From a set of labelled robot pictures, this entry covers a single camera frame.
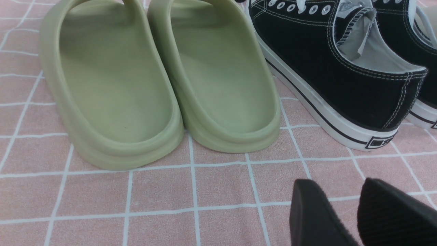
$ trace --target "slide sandal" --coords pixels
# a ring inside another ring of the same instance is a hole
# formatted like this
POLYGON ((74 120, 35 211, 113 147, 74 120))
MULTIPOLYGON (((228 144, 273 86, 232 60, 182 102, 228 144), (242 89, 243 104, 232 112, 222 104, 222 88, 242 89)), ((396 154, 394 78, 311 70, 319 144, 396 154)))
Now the slide sandal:
POLYGON ((184 124, 197 142, 242 153, 277 139, 276 86, 233 0, 154 0, 147 17, 184 124))
POLYGON ((74 147, 110 170, 149 164, 184 135, 142 4, 124 3, 61 0, 39 39, 44 75, 74 147))

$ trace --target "eyelet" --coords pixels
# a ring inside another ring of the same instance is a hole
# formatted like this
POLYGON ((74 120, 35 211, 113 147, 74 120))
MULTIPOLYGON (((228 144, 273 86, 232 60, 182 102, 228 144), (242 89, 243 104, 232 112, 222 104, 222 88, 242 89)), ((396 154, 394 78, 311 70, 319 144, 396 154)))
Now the eyelet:
POLYGON ((330 10, 331 10, 331 5, 326 5, 326 6, 322 9, 322 15, 326 15, 327 13, 329 13, 330 10))
POLYGON ((288 6, 288 8, 287 8, 287 12, 291 12, 291 11, 293 11, 295 8, 296 8, 296 4, 292 4, 292 5, 288 6))
POLYGON ((269 7, 275 5, 276 1, 277 1, 277 0, 270 0, 270 2, 269 2, 269 7))
POLYGON ((285 6, 285 3, 284 3, 284 2, 280 2, 280 3, 276 6, 276 8, 277 8, 277 9, 282 9, 284 6, 285 6))
POLYGON ((309 14, 314 14, 319 9, 319 6, 314 5, 309 9, 309 14))
POLYGON ((298 11, 298 14, 302 14, 304 11, 306 10, 306 5, 305 5, 305 8, 303 8, 303 10, 302 11, 298 11))

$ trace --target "pink tiled floor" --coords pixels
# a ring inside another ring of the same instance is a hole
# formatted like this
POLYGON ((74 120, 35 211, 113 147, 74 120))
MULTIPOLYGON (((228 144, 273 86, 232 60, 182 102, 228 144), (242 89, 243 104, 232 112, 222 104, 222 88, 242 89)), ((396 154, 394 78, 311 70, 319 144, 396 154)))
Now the pink tiled floor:
POLYGON ((281 134, 265 150, 217 153, 186 134, 145 167, 91 166, 70 143, 38 62, 41 18, 57 1, 0 0, 0 245, 286 246, 298 178, 320 184, 356 238, 367 176, 437 208, 437 132, 404 122, 392 144, 350 150, 277 79, 281 134))

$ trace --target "pink tile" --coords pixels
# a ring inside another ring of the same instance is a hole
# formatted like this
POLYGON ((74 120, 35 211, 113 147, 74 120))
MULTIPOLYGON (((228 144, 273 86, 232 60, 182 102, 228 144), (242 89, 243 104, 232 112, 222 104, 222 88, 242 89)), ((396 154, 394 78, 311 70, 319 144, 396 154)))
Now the pink tile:
POLYGON ((358 204, 358 199, 331 202, 332 207, 334 208, 344 227, 360 245, 363 245, 360 239, 357 224, 358 204))
POLYGON ((0 18, 21 18, 26 13, 29 5, 3 0, 0 2, 0 18))
POLYGON ((9 138, 0 138, 0 161, 3 160, 9 141, 9 138))
POLYGON ((327 197, 358 196, 364 181, 351 160, 306 162, 312 179, 327 197))
POLYGON ((419 186, 400 157, 364 158, 358 159, 357 163, 366 177, 382 179, 403 192, 420 191, 419 186))
POLYGON ((200 207, 255 203, 246 165, 198 167, 196 187, 200 207))
POLYGON ((0 21, 0 40, 3 41, 3 37, 6 34, 5 31, 9 31, 13 28, 15 28, 19 23, 21 19, 3 19, 0 21))
POLYGON ((50 246, 122 245, 124 223, 124 218, 56 221, 50 246))
POLYGON ((249 159, 253 162, 293 158, 299 158, 299 155, 288 130, 280 130, 279 138, 268 148, 249 153, 249 159))
POLYGON ((318 125, 316 120, 299 101, 286 99, 282 100, 282 105, 284 106, 290 126, 318 125))
POLYGON ((252 169, 258 196, 263 203, 291 201, 294 181, 307 178, 301 162, 256 164, 252 169))
POLYGON ((193 207, 190 168, 134 173, 131 212, 177 210, 193 207))
POLYGON ((56 105, 29 105, 19 135, 67 132, 56 105))
POLYGON ((199 212, 202 246, 264 246, 266 241, 255 207, 199 212))
POLYGON ((95 171, 100 170, 100 168, 95 167, 82 159, 77 150, 73 151, 73 155, 71 156, 71 162, 69 171, 70 172, 82 172, 82 171, 95 171))
POLYGON ((245 162, 244 154, 222 153, 203 147, 193 140, 194 163, 217 164, 228 162, 245 162))
POLYGON ((47 233, 48 226, 48 222, 30 222, 21 224, 0 225, 0 245, 44 245, 45 235, 47 233))
POLYGON ((419 4, 426 7, 431 7, 437 5, 437 2, 435 0, 420 0, 419 4))
POLYGON ((406 156, 405 160, 426 191, 437 190, 437 155, 406 156))
MULTIPOLYGON (((431 194, 431 195, 429 195, 429 196, 430 196, 431 200, 432 200, 435 204, 437 204, 437 195, 436 195, 436 194, 431 194)), ((427 205, 427 206, 429 206, 429 207, 432 207, 432 205, 431 205, 430 202, 428 201, 428 198, 427 198, 425 195, 415 195, 415 196, 412 196, 412 197, 414 197, 414 199, 416 199, 416 200, 422 202, 423 204, 425 204, 425 205, 427 205)))
POLYGON ((42 18, 39 19, 26 19, 21 24, 20 28, 23 29, 33 29, 33 30, 39 30, 41 27, 42 18))
POLYGON ((435 151, 437 142, 422 128, 414 125, 401 125, 393 143, 403 154, 435 151))
POLYGON ((188 144, 188 134, 184 135, 182 142, 176 149, 164 156, 163 158, 152 162, 148 166, 167 166, 167 165, 182 165, 190 163, 190 146, 188 144))
MULTIPOLYGON (((437 205, 437 194, 430 194, 429 196, 430 196, 431 200, 433 201, 433 203, 434 203, 435 205, 437 205)), ((421 198, 421 199, 418 199, 418 200, 421 201, 421 202, 423 202, 424 204, 426 204, 426 205, 432 207, 431 204, 429 203, 428 199, 423 199, 423 198, 421 198)))
POLYGON ((278 78, 273 77, 273 79, 274 79, 274 82, 276 84, 276 88, 277 88, 277 91, 278 91, 280 97, 296 98, 296 96, 293 95, 293 93, 290 91, 290 89, 288 89, 287 86, 285 86, 285 84, 282 83, 278 78))
POLYGON ((372 151, 359 151, 359 150, 354 150, 351 149, 352 153, 355 156, 369 156, 369 155, 396 155, 397 152, 395 150, 395 148, 393 147, 393 145, 388 144, 382 148, 378 148, 378 149, 374 149, 372 151))
POLYGON ((70 145, 65 136, 15 139, 2 173, 63 171, 70 145))
POLYGON ((36 3, 39 4, 56 4, 58 3, 60 0, 36 0, 36 3))
POLYGON ((23 108, 23 105, 0 107, 0 135, 14 134, 23 108))
POLYGON ((271 246, 291 245, 290 206, 263 207, 271 246))
POLYGON ((34 83, 29 77, 0 77, 0 104, 26 102, 34 83))
POLYGON ((128 172, 69 175, 57 215, 124 213, 127 191, 128 172))
POLYGON ((36 88, 32 96, 32 102, 40 102, 40 103, 55 102, 45 79, 41 79, 41 81, 39 82, 38 87, 36 88))
POLYGON ((0 53, 0 74, 38 76, 41 72, 37 56, 19 53, 0 53))
POLYGON ((194 213, 132 217, 128 245, 196 245, 194 213))
POLYGON ((293 129, 303 157, 335 158, 350 156, 346 147, 335 141, 321 127, 299 127, 293 129))
POLYGON ((61 175, 0 179, 0 220, 50 217, 61 179, 61 175))
POLYGON ((34 4, 28 14, 28 18, 43 18, 53 5, 34 4))
POLYGON ((14 30, 9 33, 3 50, 13 50, 28 52, 32 54, 38 53, 38 33, 24 30, 14 30))

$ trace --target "black canvas sneaker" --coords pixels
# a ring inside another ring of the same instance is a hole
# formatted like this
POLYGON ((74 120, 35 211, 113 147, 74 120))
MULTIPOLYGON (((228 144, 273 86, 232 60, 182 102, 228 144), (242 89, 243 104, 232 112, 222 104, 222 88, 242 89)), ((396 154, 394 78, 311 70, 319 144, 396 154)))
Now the black canvas sneaker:
POLYGON ((373 5, 387 45, 403 59, 429 70, 407 119, 422 128, 437 129, 437 30, 416 0, 373 0, 373 5))
POLYGON ((272 73, 329 135, 362 151, 393 139, 427 69, 388 48, 371 0, 249 0, 246 14, 272 73))

